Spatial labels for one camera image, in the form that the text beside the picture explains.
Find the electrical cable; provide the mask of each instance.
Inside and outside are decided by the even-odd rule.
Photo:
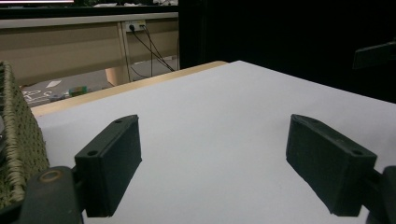
[[[150,66],[151,66],[151,76],[152,76],[152,48],[151,48],[152,44],[151,41],[149,42],[149,51],[150,51],[150,56],[151,56],[151,60],[150,60]]]
[[[139,77],[145,77],[145,76],[142,76],[142,75],[140,75],[138,72],[136,72],[136,70],[134,70],[134,72],[139,76]]]
[[[136,33],[134,32],[134,27],[131,25],[130,28],[131,28],[131,30],[132,30],[132,33],[134,34],[134,37],[136,37],[136,39],[139,40],[140,43],[142,43],[143,46],[146,47],[146,49],[150,50],[149,47],[139,38],[139,36],[136,35]],[[160,59],[160,56],[158,56],[158,55],[157,55],[156,53],[154,53],[152,50],[150,50],[150,52],[151,52],[155,57],[157,57],[157,60]],[[169,65],[167,65],[167,64],[164,63],[163,61],[158,60],[158,62],[161,63],[163,66],[167,67],[169,70],[171,70],[171,72],[175,71],[172,67],[170,67]]]
[[[146,26],[146,25],[142,25],[142,27],[143,27],[143,29],[145,30],[146,35],[148,36],[149,42],[152,43],[152,46],[154,46],[154,48],[155,48],[155,50],[157,51],[158,55],[160,55],[161,60],[166,64],[166,67],[168,67],[172,72],[174,72],[175,69],[173,69],[173,68],[163,59],[163,56],[162,56],[161,53],[158,51],[157,47],[154,45],[154,42],[152,42],[151,36],[150,36],[150,34],[149,34],[149,29],[147,28],[147,26]]]

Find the woven basket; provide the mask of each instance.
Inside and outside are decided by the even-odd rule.
[[[0,61],[0,114],[5,124],[6,159],[0,164],[0,209],[24,198],[27,180],[50,167],[43,134],[11,66]]]

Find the white desk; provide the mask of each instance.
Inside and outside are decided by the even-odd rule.
[[[396,164],[396,105],[253,64],[224,64],[37,117],[51,166],[109,122],[139,116],[143,161],[111,218],[86,223],[359,223],[336,217],[286,162],[290,115],[319,119]]]

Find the wall outlet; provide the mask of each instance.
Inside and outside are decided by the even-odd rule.
[[[126,32],[132,32],[131,26],[133,26],[135,31],[141,31],[144,25],[146,25],[146,21],[126,21],[125,30]]]

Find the wooden surface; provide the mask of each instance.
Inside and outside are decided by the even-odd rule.
[[[76,106],[76,105],[82,105],[82,104],[88,103],[90,101],[102,99],[107,96],[119,94],[119,93],[122,93],[125,91],[135,90],[135,89],[138,89],[141,87],[153,85],[153,84],[160,83],[160,82],[170,80],[173,78],[177,78],[177,77],[184,77],[186,75],[200,72],[200,71],[203,71],[203,70],[206,70],[209,68],[217,67],[217,66],[220,66],[223,64],[226,64],[226,62],[206,63],[206,64],[194,66],[191,68],[186,68],[186,69],[179,70],[176,72],[168,73],[168,74],[157,76],[157,77],[151,77],[151,78],[147,78],[144,80],[139,80],[136,82],[131,82],[128,84],[105,89],[102,91],[95,91],[95,92],[87,93],[84,95],[80,95],[78,97],[65,99],[65,100],[62,100],[59,102],[35,106],[35,107],[32,107],[32,112],[36,117],[43,116],[43,115],[46,115],[49,113],[64,110],[64,109],[67,109],[67,108],[70,108],[70,107]]]

